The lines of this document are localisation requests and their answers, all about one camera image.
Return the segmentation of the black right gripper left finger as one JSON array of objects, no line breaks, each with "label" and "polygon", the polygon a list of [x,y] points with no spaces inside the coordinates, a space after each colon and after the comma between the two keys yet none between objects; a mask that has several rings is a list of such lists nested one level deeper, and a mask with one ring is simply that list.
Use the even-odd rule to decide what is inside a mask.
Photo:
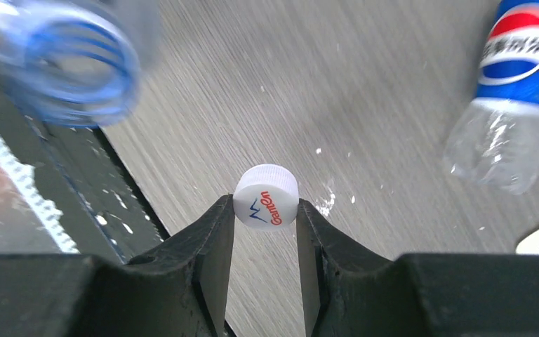
[{"label": "black right gripper left finger", "polygon": [[231,195],[125,265],[0,254],[0,336],[231,336]]}]

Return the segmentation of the Pepsi label clear bottle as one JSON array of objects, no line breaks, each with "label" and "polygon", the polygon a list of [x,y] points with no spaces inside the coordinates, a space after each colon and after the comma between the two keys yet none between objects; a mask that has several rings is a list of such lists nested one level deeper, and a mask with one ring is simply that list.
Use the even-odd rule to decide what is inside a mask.
[{"label": "Pepsi label clear bottle", "polygon": [[472,101],[443,155],[455,176],[522,194],[539,173],[539,1],[501,1]]}]

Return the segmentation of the clear bottle pink label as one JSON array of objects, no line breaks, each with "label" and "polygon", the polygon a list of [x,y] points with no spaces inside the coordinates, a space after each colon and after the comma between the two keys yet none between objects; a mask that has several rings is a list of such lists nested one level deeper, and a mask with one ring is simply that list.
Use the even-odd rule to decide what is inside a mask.
[{"label": "clear bottle pink label", "polygon": [[126,118],[154,62],[158,1],[0,1],[0,86],[42,121]]}]

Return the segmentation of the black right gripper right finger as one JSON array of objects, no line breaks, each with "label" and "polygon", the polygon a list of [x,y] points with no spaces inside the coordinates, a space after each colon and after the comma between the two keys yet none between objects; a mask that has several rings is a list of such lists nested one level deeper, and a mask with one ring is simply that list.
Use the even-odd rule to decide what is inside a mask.
[{"label": "black right gripper right finger", "polygon": [[308,336],[539,336],[539,256],[388,260],[304,199],[296,231]]}]

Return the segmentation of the white bottle cap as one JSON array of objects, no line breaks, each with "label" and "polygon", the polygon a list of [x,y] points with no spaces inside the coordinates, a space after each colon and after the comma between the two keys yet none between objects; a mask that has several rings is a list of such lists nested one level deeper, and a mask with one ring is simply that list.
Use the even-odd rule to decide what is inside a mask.
[{"label": "white bottle cap", "polygon": [[283,166],[260,164],[247,170],[233,193],[235,216],[246,226],[277,231],[297,216],[298,182]]}]

